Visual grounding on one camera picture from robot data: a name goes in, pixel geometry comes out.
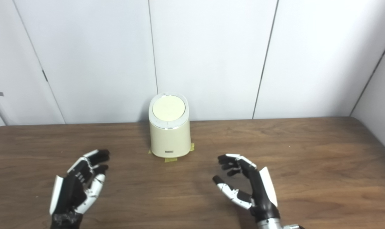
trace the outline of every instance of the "black finger segment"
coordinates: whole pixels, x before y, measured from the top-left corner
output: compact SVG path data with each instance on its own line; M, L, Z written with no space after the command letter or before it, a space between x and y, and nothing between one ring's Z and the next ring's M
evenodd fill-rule
M228 177L231 177L231 176L238 174L238 173L240 173L240 170L231 170L231 171L227 172L226 175L228 175Z
M220 155L218 156L218 162L220 165L228 164L230 162L235 162L235 158L229 157L227 155Z
M88 159L92 166L95 166L101 162L109 161L109 150L107 149L99 149L99 152L88 156Z
M214 181L215 184L222 184L222 183L225 183L222 178L220 178L219 176L214 176L212 178L212 180Z
M236 164L236 165L234 165L234 164L224 164L224 165L222 165L222 170L228 170L228 169L231 169L231 168L237 168L238 167L238 165Z
M108 165L100 165L99 167L95 168L93 171L95 172L95 176L98 174L105 175L106 170L108 170L108 168L109 168Z

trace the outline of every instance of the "wooden table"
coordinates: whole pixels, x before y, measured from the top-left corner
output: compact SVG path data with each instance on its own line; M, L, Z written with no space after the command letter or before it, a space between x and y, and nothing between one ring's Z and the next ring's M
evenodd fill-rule
M226 153L268 166L284 224L385 228L385 148L356 119L191 122L195 151L176 162L148 154L147 123L0 127L0 228L49 228L56 174L84 153L111 152L101 196L81 229L255 229L213 184Z

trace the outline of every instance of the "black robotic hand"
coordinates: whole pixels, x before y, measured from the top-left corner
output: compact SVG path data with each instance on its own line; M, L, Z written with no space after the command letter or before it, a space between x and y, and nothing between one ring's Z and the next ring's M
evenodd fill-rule
M109 160L107 149L96 149L80 157L65 178L56 176L49 213L51 229L78 229L83 214L98 198Z
M226 154L218 157L223 170L229 170L229 177L242 173L249 179L252 194L226 184L220 177L213 180L218 188L235 204L250 210L259 229L298 229L299 225L280 226L280 213L277 209L277 197L267 167L258 171L257 166L246 157L238 154Z

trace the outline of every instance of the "panel seam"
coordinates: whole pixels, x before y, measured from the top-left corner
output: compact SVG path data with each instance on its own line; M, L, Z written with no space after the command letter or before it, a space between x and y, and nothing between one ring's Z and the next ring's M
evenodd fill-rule
M151 44L153 47L153 62L154 62L154 75L156 77L156 90L157 94L159 94L159 83L157 81L157 69L156 69L156 54L154 52L154 39L153 39L153 24L151 23L151 9L150 9L150 0L147 1L148 3L148 15L150 17L150 33L151 33Z
M254 107L254 109L253 109L252 119L255 118L256 106L258 105L258 98L259 98L260 86L261 86L261 84L262 84L263 74L264 74L264 72L265 72L266 59L267 59L267 54L268 54L268 50L269 50L269 47L270 47L270 40L271 40L271 36L272 36L272 33L273 33L274 22L275 22L275 19L276 19L276 14L277 14L277 8L278 8L278 6L279 6L279 0L277 0L277 3L276 3L276 9L274 10L273 21L272 21L272 24L271 24L271 29L270 29L269 39L268 39L268 42L267 42L267 48L266 48L266 54L265 54L265 60L263 61L262 73L261 73L261 75L260 75L260 81L259 81L258 93L257 93L257 95L256 95L255 107Z
M39 67L41 68L41 71L42 71L42 73L43 73L43 75L44 75L44 77L45 77L45 80L46 80L47 84L48 84L49 90L51 90L52 97L54 98L54 101L55 101L55 103L56 103L56 105L57 105L57 107L58 107L58 110L59 110L59 112L60 112L60 114L61 114L62 120L63 120L64 123L66 124L64 114L63 114L62 111L61 111L60 105L58 104L58 101L57 101L57 98L55 97L54 91L52 90L52 87L51 87L51 85L49 84L48 78L47 78L46 75L45 75L44 68L42 67L41 61L40 61L39 58L38 58L37 51L35 50L34 44L32 43L32 40L31 40L31 37L30 37L30 35L29 35L29 33L28 33L27 27L25 27L24 21L23 21L23 19L22 19L22 17L21 17L21 14L19 13L18 7L17 7L17 5L15 4L15 0L13 0L13 4L14 4L14 7L15 7L15 10L17 11L19 20L21 21L21 24L22 24L22 26L24 27L25 33L27 34L28 40L30 41L32 50L34 51L35 57L37 58Z
M380 65L380 63L381 63L382 58L384 57L384 55L385 55L385 49L384 49L384 51L382 52L382 55L381 55L381 57L379 58L379 61L376 63L376 66L374 67L374 69L373 69L373 71L372 71L372 73L371 73L371 75L370 75L370 77L369 77L367 83L365 84L363 90L361 91L361 94L360 94L360 96L358 97L358 100L357 100L357 102L355 103L354 107L352 108L351 113L349 114L349 117L351 117L352 114L354 113L355 108L357 107L358 103L360 102L362 95L364 94L365 90L367 89L367 86L368 86L368 84L370 83L370 81L371 81L373 75L375 74L377 68L379 67L379 65Z

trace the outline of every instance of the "robot finger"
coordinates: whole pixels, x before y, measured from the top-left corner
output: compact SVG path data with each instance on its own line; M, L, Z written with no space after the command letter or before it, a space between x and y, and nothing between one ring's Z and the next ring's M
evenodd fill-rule
M95 178L93 178L92 184L85 191L86 200L75 209L75 212L84 214L90 208L90 206L93 205L93 203L99 197L99 194L100 194L100 191L102 190L104 182L105 182L104 174L98 174L95 176Z
M89 153L84 154L83 156L89 159L91 166L95 166L101 162L109 160L109 150L107 149L95 149Z
M231 169L231 168L239 168L238 164L237 163L228 163L228 164L224 164L222 165L222 170L228 170L228 169Z
M86 158L80 158L69 170L68 175L76 177L83 185L86 185L93 177L93 170L89 168Z
M105 174L106 170L108 170L108 168L109 168L108 165L95 165L93 167L93 171L95 172L95 175Z
M234 169L230 170L229 172L227 172L226 175L228 177L232 177L232 176L234 176L235 174L238 174L238 173L240 173L240 169L239 168L234 168Z
M239 189L234 189L229 184L226 184L220 177L214 176L212 180L215 182L215 184L218 186L218 188L225 194L229 200L231 200L236 205L244 208L249 209L252 207L252 200L251 196L244 192L240 191Z
M228 164L228 163L236 163L236 158L239 157L238 154L225 154L220 155L218 157L218 162L220 165Z

